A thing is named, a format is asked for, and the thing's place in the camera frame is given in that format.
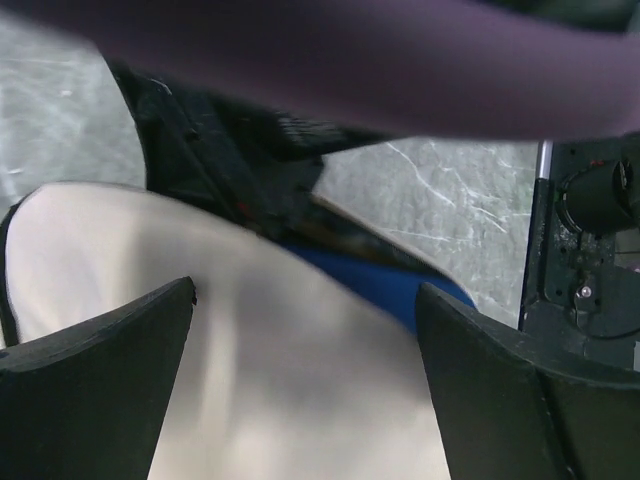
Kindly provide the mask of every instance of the purple tube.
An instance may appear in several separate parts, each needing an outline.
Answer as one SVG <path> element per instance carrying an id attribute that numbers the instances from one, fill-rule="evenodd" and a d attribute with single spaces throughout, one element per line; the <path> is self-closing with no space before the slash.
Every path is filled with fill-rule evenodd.
<path id="1" fill-rule="evenodd" d="M 109 56 L 397 134 L 566 140 L 640 130 L 640 42 L 464 0 L 0 0 Z"/>

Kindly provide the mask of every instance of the blue object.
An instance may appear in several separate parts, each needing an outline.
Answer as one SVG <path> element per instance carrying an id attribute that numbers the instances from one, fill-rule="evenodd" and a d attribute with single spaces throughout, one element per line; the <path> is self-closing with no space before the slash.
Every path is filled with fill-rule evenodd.
<path id="1" fill-rule="evenodd" d="M 473 301 L 462 288 L 438 272 L 418 274 L 320 250 L 286 245 L 284 247 L 320 268 L 352 292 L 393 315 L 414 334 L 416 294 L 423 283 L 430 283 L 475 308 Z"/>

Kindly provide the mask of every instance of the gray floor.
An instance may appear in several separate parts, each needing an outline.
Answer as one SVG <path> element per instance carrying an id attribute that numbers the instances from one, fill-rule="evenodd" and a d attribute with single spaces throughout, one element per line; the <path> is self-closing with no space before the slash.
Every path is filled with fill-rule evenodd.
<path id="1" fill-rule="evenodd" d="M 535 152 L 392 142 L 335 155 L 317 193 L 435 258 L 515 325 Z M 133 122 L 90 46 L 0 16 L 0 207 L 55 180 L 142 185 Z"/>

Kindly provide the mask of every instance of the gray marble countertop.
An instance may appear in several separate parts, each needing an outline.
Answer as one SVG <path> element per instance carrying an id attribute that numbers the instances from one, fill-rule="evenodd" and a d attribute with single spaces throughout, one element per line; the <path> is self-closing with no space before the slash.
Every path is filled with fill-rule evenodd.
<path id="1" fill-rule="evenodd" d="M 413 138 L 327 160 L 316 193 L 417 247 L 515 326 L 536 147 Z M 89 45 L 0 16 L 0 207 L 39 185 L 143 185 L 133 121 Z"/>

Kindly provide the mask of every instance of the screw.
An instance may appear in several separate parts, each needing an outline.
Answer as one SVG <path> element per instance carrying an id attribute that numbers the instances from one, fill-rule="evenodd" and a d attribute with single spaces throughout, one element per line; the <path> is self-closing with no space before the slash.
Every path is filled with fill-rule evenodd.
<path id="1" fill-rule="evenodd" d="M 584 287 L 582 287 L 580 289 L 580 291 L 578 292 L 578 296 L 580 298 L 589 298 L 591 296 L 591 288 L 588 287 L 587 285 L 585 285 Z"/>

